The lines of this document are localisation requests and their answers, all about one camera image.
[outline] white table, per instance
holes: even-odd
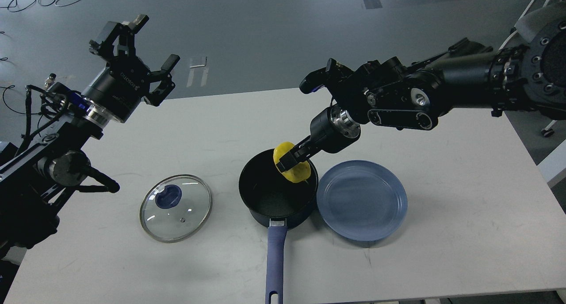
[[[238,194],[255,154],[297,142],[329,102],[321,90],[206,96],[140,106],[84,147],[119,193],[74,195],[59,232],[30,250],[7,303],[261,303],[267,230]],[[314,213],[287,235],[285,302],[438,298],[566,288],[566,215],[509,121],[453,110],[430,132],[367,125],[338,154],[313,158],[319,175],[368,159],[402,181],[404,224],[355,244]],[[185,241],[154,241],[138,219],[158,181],[179,173],[211,187],[210,218]]]

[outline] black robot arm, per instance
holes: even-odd
[[[42,113],[53,117],[19,149],[0,142],[0,258],[11,246],[31,248],[57,232],[57,213],[73,193],[119,190],[116,181],[91,166],[81,148],[91,137],[100,139],[109,120],[125,122],[141,100],[158,106],[174,88],[171,70],[179,56],[172,54],[151,72],[135,54],[134,35],[147,20],[140,15],[126,24],[108,22],[91,40],[90,51],[107,64],[82,93],[51,85],[54,75],[46,90],[26,86],[42,94]],[[160,84],[150,92],[152,82]],[[99,185],[81,185],[87,177]]]
[[[540,111],[566,119],[566,2],[517,22],[528,44],[493,51],[467,38],[432,58],[404,66],[398,58],[367,62],[353,71],[332,58],[301,82],[309,94],[322,87],[336,105],[310,125],[310,136],[281,157],[287,171],[319,151],[337,153],[360,137],[360,125],[431,130],[458,107]]]

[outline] floor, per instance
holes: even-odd
[[[8,1],[0,0],[0,6]],[[464,36],[497,47],[530,0],[127,0],[133,2],[128,5],[125,1],[84,0],[68,8],[35,5],[16,13],[0,10],[0,31],[5,32],[0,35],[0,58],[8,57],[8,62],[0,62],[0,86],[16,85],[6,92],[6,102],[23,110],[23,86],[42,84],[50,72],[70,88],[87,86],[104,63],[87,52],[86,42],[107,20],[133,19],[140,11],[150,21],[136,36],[138,56],[154,69],[168,54],[179,54],[182,60],[173,74],[177,88],[170,98],[182,98],[297,87],[329,57],[351,68],[392,56],[410,63],[441,52]],[[537,0],[534,7],[543,1]],[[191,69],[201,63],[203,67]],[[507,116],[535,163],[566,139],[563,121],[554,126],[553,136],[544,138],[540,129],[549,119],[536,112]],[[20,143],[22,115],[0,103],[0,119],[0,139]],[[566,181],[553,192],[566,210]],[[553,292],[451,301],[558,303]]]

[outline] blue rubber handle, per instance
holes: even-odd
[[[283,304],[283,248],[287,226],[270,226],[267,229],[267,278],[265,280],[265,304]],[[277,294],[277,303],[271,296]]]

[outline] yellow sponge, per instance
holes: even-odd
[[[279,146],[275,147],[273,150],[273,162],[277,165],[279,163],[279,159],[283,157],[283,155],[287,154],[295,145],[286,141],[279,144]],[[292,183],[299,183],[301,181],[307,180],[311,176],[311,166],[308,162],[300,162],[295,167],[284,171],[281,173],[285,179],[291,181]]]

